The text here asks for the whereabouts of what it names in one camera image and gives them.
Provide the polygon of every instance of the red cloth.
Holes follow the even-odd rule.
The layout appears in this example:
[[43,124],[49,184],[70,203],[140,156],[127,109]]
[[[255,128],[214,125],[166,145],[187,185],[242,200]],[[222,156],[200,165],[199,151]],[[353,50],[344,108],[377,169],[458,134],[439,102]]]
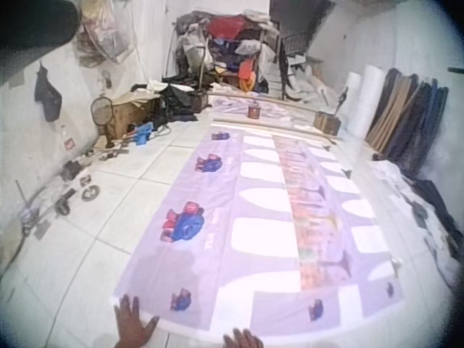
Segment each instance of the red cloth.
[[239,78],[243,80],[249,80],[253,71],[253,59],[247,59],[240,64]]
[[216,17],[208,24],[208,33],[214,38],[232,40],[245,26],[245,18],[242,15],[233,17]]

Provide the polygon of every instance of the rolled fabric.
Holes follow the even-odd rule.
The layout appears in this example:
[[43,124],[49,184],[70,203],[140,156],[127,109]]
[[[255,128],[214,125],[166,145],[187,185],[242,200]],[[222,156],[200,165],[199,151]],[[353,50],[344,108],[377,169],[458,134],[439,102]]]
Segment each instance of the rolled fabric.
[[355,72],[350,72],[348,74],[347,82],[343,87],[343,91],[348,87],[347,100],[345,100],[339,110],[339,118],[342,119],[342,122],[348,122],[349,112],[356,103],[362,79],[361,75]]
[[365,138],[376,113],[384,87],[385,72],[372,65],[366,65],[359,96],[349,115],[347,130],[357,138]]

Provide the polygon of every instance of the red bag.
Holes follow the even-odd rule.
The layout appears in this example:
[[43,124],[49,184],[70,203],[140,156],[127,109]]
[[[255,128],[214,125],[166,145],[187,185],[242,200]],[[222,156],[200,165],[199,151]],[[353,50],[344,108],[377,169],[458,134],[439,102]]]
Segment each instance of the red bag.
[[242,15],[233,17],[216,17],[208,24],[208,33],[214,38],[232,40],[237,37],[245,26],[245,18]]

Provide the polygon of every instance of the wire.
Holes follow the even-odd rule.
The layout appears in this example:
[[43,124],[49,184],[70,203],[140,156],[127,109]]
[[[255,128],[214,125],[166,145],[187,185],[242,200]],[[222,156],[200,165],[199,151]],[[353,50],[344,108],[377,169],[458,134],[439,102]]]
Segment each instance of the wire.
[[[164,134],[161,134],[165,129],[168,129],[169,131],[167,133],[164,133]],[[161,126],[161,129],[157,132],[154,132],[154,138],[155,139],[156,137],[160,137],[160,136],[167,136],[169,134],[171,134],[173,132],[173,130],[171,129],[171,127],[169,125],[162,125]]]
[[3,273],[0,275],[0,283],[1,283],[1,280],[3,279],[3,276],[7,274],[8,269],[12,266],[13,262],[17,259],[18,255],[20,254],[22,250],[22,247],[24,246],[25,240],[27,237],[29,237],[29,235],[30,235],[30,230],[26,231],[26,228],[24,226],[21,227],[21,241],[19,245],[17,246],[16,251],[13,254],[13,257],[10,259]]

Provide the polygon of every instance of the cable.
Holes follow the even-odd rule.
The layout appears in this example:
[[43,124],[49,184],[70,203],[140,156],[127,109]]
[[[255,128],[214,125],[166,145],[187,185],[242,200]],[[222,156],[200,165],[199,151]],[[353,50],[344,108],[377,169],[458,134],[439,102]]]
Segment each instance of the cable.
[[26,228],[24,226],[21,227],[21,241],[20,241],[20,244],[17,246],[16,251],[13,254],[13,257],[10,259],[10,261],[8,262],[8,264],[5,267],[4,271],[0,275],[0,283],[1,283],[1,280],[3,279],[3,276],[5,274],[7,274],[8,269],[11,267],[13,262],[17,259],[18,255],[21,252],[22,247],[24,246],[24,242],[25,242],[26,238],[29,237],[29,236],[30,236],[30,230],[28,230],[26,232]]

